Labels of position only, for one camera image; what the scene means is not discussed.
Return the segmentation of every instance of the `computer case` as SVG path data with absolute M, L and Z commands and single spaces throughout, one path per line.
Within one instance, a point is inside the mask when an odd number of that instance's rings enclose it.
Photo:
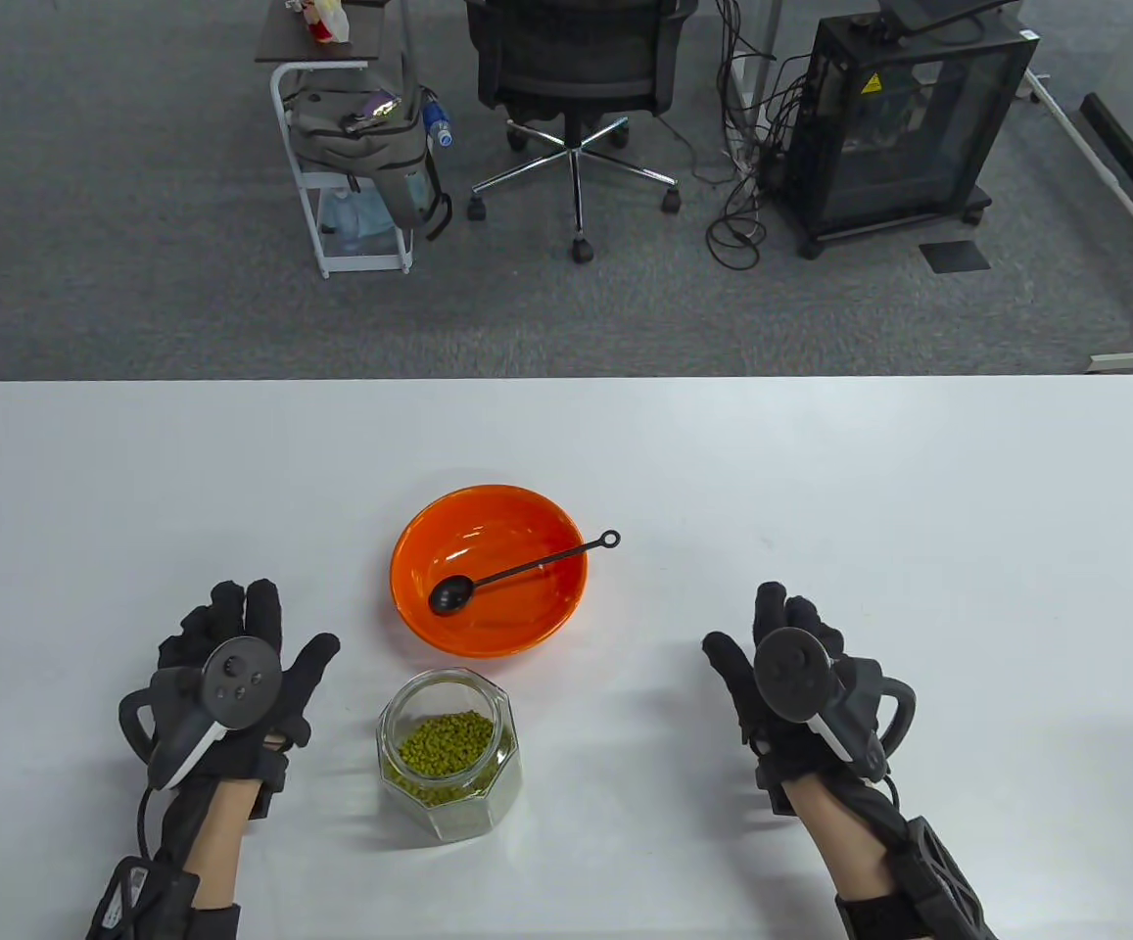
M 1038 41 L 997 10 L 915 35 L 821 19 L 777 185 L 800 254 L 932 216 L 978 224 L 979 170 Z

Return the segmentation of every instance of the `spoon handle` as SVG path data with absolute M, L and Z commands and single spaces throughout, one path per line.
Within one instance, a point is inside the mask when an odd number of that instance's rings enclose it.
M 565 552 L 557 552 L 557 554 L 554 555 L 545 555 L 544 558 L 527 561 L 527 564 L 509 569 L 506 572 L 500 572 L 499 574 L 489 574 L 487 578 L 480 578 L 479 581 L 475 582 L 475 587 L 482 588 L 485 583 L 499 582 L 502 578 L 512 578 L 513 575 L 521 574 L 522 572 L 531 572 L 531 570 L 535 570 L 536 567 L 552 565 L 555 561 L 574 558 L 574 555 L 583 555 L 585 552 L 591 552 L 595 547 L 614 547 L 619 545 L 619 541 L 623 537 L 619 536 L 614 529 L 606 529 L 602 532 L 602 537 L 594 541 L 586 541 L 582 546 L 576 546 L 572 547 L 572 549 L 566 549 Z

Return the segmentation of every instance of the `black glove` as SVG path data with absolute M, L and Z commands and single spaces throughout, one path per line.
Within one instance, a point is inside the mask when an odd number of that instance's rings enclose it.
M 204 666 L 208 655 L 233 636 L 248 634 L 265 640 L 276 653 L 283 652 L 283 610 L 279 589 L 264 579 L 253 582 L 245 592 L 239 583 L 222 582 L 210 591 L 212 603 L 182 618 L 182 632 L 160 646 L 157 668 Z M 214 743 L 186 776 L 180 789 L 218 779 L 261 779 L 262 792 L 253 819 L 270 810 L 271 794 L 283 789 L 288 770 L 284 752 L 309 743 L 310 726 L 304 717 L 323 672 L 339 650 L 333 634 L 320 633 L 306 643 L 297 661 L 283 673 L 279 698 L 265 718 L 244 730 L 235 730 Z M 267 749 L 267 735 L 284 738 L 280 749 Z
M 841 632 L 823 623 L 811 601 L 799 597 L 789 599 L 789 590 L 780 582 L 763 583 L 755 600 L 755 647 L 766 640 L 768 633 L 785 626 L 812 633 L 834 659 L 844 655 Z M 708 655 L 714 670 L 723 677 L 727 692 L 732 693 L 740 716 L 741 740 L 758 755 L 758 786 L 770 793 L 776 813 L 794 814 L 781 785 L 785 780 L 836 770 L 843 766 L 841 759 L 811 729 L 786 721 L 772 711 L 758 692 L 753 664 L 735 640 L 714 632 L 706 636 L 701 649 Z

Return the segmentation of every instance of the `floor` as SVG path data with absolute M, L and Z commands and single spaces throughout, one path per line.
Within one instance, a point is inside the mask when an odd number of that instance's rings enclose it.
M 820 15 L 790 12 L 789 51 Z M 261 0 L 0 0 L 0 379 L 1071 373 L 1133 349 L 1133 223 L 1053 118 L 1019 103 L 981 182 L 978 231 L 942 224 L 808 264 L 776 220 L 761 263 L 718 267 L 704 230 L 723 193 L 586 179 L 597 259 L 566 258 L 570 183 L 545 171 L 462 214 L 412 274 L 320 279 L 266 94 L 249 61 Z M 1133 0 L 1028 0 L 1037 66 L 1076 106 Z M 441 161 L 469 182 L 510 165 L 475 100 L 460 0 L 415 0 L 423 77 L 452 111 Z M 666 117 L 725 166 L 710 77 L 713 5 L 683 34 Z M 647 117 L 633 160 L 688 176 Z M 937 276 L 920 242 L 978 239 L 988 272 Z

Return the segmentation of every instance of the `glass jar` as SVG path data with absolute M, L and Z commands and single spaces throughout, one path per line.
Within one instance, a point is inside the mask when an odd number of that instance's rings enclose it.
M 492 721 L 478 760 L 450 777 L 410 769 L 401 747 L 428 718 L 477 712 Z M 441 843 L 491 832 L 522 786 L 509 695 L 469 669 L 432 669 L 406 683 L 378 716 L 378 775 L 392 801 Z

